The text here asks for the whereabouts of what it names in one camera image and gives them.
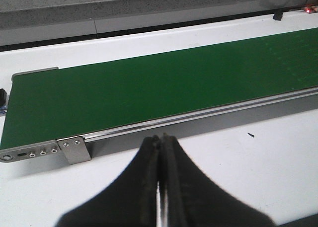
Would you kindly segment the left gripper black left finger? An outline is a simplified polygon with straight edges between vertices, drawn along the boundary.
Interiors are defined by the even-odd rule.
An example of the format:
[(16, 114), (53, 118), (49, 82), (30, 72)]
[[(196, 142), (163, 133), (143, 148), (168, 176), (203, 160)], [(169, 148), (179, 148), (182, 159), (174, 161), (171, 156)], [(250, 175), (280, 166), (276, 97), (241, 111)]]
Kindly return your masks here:
[(156, 226), (158, 141), (158, 136), (145, 138), (125, 170), (94, 198), (62, 215), (57, 226)]

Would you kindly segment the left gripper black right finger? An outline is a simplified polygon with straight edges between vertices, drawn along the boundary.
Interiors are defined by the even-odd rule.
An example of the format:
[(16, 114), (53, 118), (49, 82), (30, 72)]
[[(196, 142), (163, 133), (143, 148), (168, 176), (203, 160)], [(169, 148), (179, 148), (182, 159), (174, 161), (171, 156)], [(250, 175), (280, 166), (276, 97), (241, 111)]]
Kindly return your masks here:
[(176, 137), (160, 140), (160, 206), (165, 227), (273, 227), (273, 220), (210, 180)]

